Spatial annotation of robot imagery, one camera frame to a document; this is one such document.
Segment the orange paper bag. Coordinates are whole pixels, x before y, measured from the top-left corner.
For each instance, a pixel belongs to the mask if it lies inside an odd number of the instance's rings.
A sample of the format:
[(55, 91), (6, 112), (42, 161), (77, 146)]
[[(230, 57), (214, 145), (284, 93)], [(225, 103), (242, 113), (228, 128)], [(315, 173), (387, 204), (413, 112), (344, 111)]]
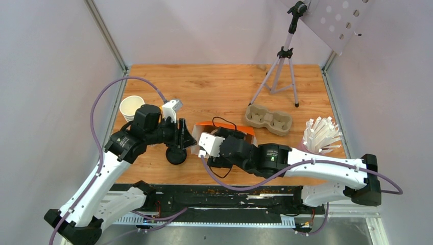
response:
[(191, 153), (199, 158), (204, 157), (211, 173), (221, 179), (226, 178), (233, 168), (230, 162), (220, 156), (219, 150), (223, 140), (230, 135), (257, 146), (252, 127), (237, 126), (219, 116), (215, 116), (211, 121), (196, 123), (192, 131), (197, 145), (190, 148)]

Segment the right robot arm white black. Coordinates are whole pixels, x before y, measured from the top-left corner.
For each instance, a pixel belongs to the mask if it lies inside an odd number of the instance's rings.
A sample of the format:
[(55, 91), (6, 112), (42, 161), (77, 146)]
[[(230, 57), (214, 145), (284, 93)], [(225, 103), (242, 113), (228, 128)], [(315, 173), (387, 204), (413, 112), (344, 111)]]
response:
[(271, 180), (277, 177), (326, 180), (321, 185), (301, 187), (301, 193), (291, 200), (292, 208), (298, 213), (344, 199), (363, 206), (379, 206), (382, 201), (377, 158), (372, 154), (342, 159), (275, 143), (254, 145), (233, 130), (223, 137), (202, 133), (198, 145), (199, 157), (208, 157), (208, 165), (237, 166), (249, 174)]

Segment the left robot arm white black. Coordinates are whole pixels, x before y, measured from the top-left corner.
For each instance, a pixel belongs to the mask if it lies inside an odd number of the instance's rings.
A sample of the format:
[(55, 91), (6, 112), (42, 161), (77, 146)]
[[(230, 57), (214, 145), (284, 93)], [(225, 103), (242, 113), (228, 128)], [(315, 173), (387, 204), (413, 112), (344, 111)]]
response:
[(132, 121), (111, 135), (101, 150), (102, 159), (80, 189), (60, 209), (50, 209), (44, 220), (72, 244), (96, 244), (103, 231), (125, 214), (139, 208), (150, 211), (156, 206), (156, 189), (144, 181), (102, 202), (138, 156), (149, 145), (165, 144), (167, 160), (177, 165), (186, 160), (187, 148), (196, 143), (185, 119), (177, 119), (175, 114), (163, 116), (155, 105), (142, 105)]

